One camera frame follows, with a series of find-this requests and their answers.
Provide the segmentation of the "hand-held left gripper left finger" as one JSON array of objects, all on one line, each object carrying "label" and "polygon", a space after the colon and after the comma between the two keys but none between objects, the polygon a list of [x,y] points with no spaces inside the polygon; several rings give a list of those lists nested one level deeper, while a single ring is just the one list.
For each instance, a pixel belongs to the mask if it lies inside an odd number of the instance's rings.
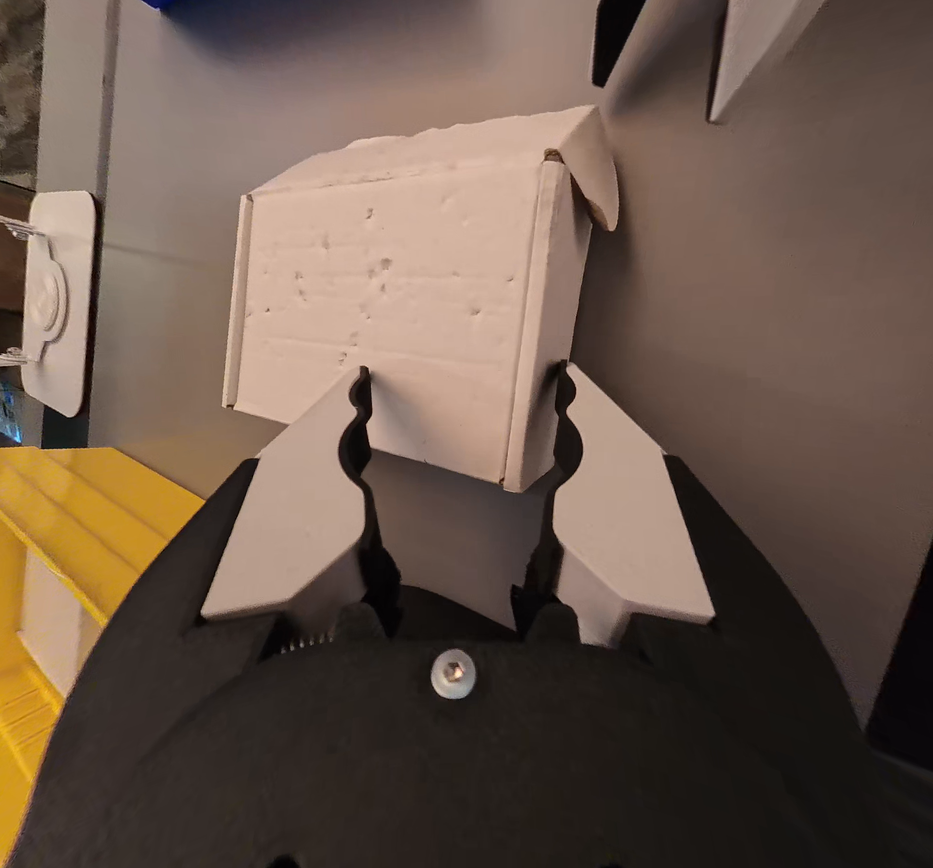
[{"label": "hand-held left gripper left finger", "polygon": [[401,577],[385,548],[364,476],[371,377],[359,366],[257,457],[202,606],[207,620],[277,612],[323,635],[352,603],[371,606],[386,635],[401,621]]}]

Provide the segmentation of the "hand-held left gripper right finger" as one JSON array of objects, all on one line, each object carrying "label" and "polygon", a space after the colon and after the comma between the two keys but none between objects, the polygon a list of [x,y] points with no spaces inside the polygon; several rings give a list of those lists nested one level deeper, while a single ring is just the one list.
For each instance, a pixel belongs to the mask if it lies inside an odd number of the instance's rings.
[{"label": "hand-held left gripper right finger", "polygon": [[555,371],[553,468],[514,621],[526,639],[547,606],[579,641],[617,648],[637,615],[705,626],[716,615],[666,455],[577,365]]}]

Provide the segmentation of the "white cardboard box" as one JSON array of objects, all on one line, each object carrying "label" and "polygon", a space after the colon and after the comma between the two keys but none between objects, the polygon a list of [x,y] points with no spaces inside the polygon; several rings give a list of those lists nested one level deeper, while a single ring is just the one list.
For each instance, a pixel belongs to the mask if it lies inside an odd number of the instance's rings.
[{"label": "white cardboard box", "polygon": [[593,105],[313,155],[240,200],[221,404],[290,424],[365,366],[375,448],[529,489],[620,212]]}]

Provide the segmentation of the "yellow plastic bin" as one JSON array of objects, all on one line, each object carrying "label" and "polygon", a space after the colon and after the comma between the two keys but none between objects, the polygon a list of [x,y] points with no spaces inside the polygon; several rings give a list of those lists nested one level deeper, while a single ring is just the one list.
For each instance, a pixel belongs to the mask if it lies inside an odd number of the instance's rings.
[{"label": "yellow plastic bin", "polygon": [[203,501],[112,448],[1,454],[2,847],[116,608]]}]

